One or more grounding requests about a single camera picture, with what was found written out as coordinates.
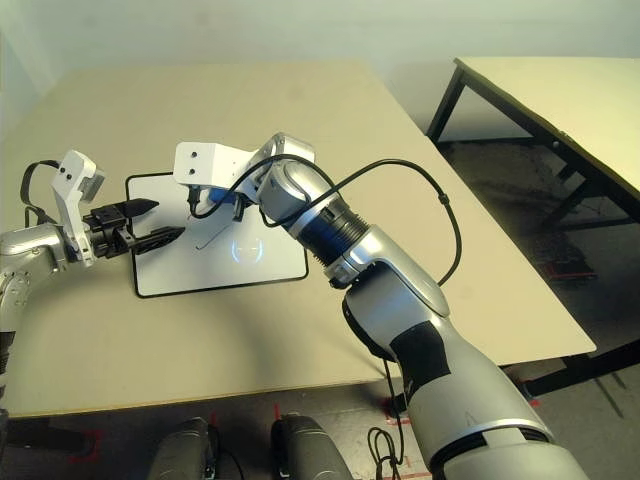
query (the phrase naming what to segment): tabletop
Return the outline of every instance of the tabletop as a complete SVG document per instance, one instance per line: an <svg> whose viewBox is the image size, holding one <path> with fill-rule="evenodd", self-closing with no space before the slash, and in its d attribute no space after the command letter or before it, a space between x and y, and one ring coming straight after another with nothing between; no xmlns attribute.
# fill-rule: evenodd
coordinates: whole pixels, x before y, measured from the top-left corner
<svg viewBox="0 0 640 480"><path fill-rule="evenodd" d="M456 63L640 201L640 59L463 57Z"/></svg>
<svg viewBox="0 0 640 480"><path fill-rule="evenodd" d="M70 148L105 172L93 206L125 198L132 174L170 171L180 141L246 150L283 131L314 145L335 180L383 157L419 163L451 198L462 263L444 286L452 321L499 364L593 343L383 84L356 62L110 68L64 78L3 142L4 229L20 228L25 166ZM47 169L32 200L55 212ZM377 169L344 190L434 277L454 237L418 175ZM383 377L309 259L301 281L151 299L128 256L75 266L34 292L8 367L12 416L95 411Z"/></svg>

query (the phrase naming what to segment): gray floor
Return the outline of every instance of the gray floor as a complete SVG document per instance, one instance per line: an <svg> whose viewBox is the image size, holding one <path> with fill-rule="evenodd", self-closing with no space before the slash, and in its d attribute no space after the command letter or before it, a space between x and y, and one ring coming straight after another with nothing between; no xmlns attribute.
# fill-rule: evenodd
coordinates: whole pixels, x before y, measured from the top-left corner
<svg viewBox="0 0 640 480"><path fill-rule="evenodd" d="M445 155L453 160L454 168L505 231L520 244L526 243L531 225L579 182L579 178L572 178L565 185L558 182L554 173L561 164L539 148L456 145ZM593 215L610 218L619 214L609 202L591 199L572 213L571 219ZM640 337L638 225L571 233L569 240L586 255L598 279L578 286L554 286L558 297L592 336L599 351ZM513 366L510 374L522 379L535 378L559 368L562 368L559 360L550 360ZM540 416L593 479L638 478L640 471L640 367L619 372L619 379L622 383L606 376L601 385L589 381L538 398L536 408ZM73 463L61 454L8 448L3 468L6 478L16 479L144 478L163 433L184 419L196 415L210 418L214 414L222 443L238 456L246 477L266 479L271 476L271 423L278 412L295 411L313 416L325 427L343 452L354 477L373 478L367 430L371 426L384 427L397 440L395 422L381 408L386 396L386 385L377 382L59 417L53 420L53 425L102 431L97 459ZM406 478L426 477L425 465L407 427L406 461L401 473ZM238 478L226 457L222 459L220 478Z"/></svg>

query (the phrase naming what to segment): white board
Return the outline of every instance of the white board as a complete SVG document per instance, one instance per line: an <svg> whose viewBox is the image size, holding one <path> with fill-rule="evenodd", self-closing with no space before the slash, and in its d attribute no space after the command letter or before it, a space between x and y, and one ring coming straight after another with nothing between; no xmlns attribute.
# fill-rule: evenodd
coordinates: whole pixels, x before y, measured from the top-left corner
<svg viewBox="0 0 640 480"><path fill-rule="evenodd" d="M126 188L128 199L160 202L133 219L135 236L166 226L186 228L169 245L134 255L140 297L298 280L307 275L304 248L284 229L267 228L257 206L245 209L242 222L232 220L231 205L223 205L208 218L195 219L189 215L187 188L171 174L132 176ZM198 211L209 208L204 195Z"/></svg>

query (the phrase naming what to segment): cable connector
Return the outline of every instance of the cable connector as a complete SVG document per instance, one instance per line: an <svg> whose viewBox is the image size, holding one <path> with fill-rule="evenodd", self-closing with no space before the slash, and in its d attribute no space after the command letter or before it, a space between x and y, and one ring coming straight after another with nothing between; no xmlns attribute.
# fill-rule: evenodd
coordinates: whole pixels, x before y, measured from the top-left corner
<svg viewBox="0 0 640 480"><path fill-rule="evenodd" d="M189 203L189 209L192 212L196 211L196 206L200 203L200 187L196 185L189 185L189 196L187 197Z"/></svg>

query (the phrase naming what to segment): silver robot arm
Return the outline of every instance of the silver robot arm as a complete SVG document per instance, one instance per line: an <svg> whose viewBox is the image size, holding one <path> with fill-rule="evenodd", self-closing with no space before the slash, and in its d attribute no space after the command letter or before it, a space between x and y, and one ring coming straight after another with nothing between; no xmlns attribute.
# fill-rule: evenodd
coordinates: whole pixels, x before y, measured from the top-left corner
<svg viewBox="0 0 640 480"><path fill-rule="evenodd" d="M99 257L111 258L130 250L144 253L173 241L184 230L164 227L145 237L134 237L127 228L128 219L158 205L158 202L146 199L104 205L81 216L80 202L93 200L104 174L89 158L75 150L70 150L59 165L50 161L44 163L56 168L51 186L60 223L53 223L43 209L28 200L28 179L37 166L33 164L25 174L27 184L25 186L23 180L21 197L27 208L36 213L39 224L0 234L0 457L9 418L2 402L7 364L33 289L67 270L71 263L90 267Z"/></svg>
<svg viewBox="0 0 640 480"><path fill-rule="evenodd" d="M258 150L252 162L270 154ZM330 188L286 159L251 182L256 203L275 221ZM354 333L400 366L411 425L434 478L587 478L504 373L455 330L431 276L338 193L283 227L325 265L332 286L349 287L343 311Z"/></svg>

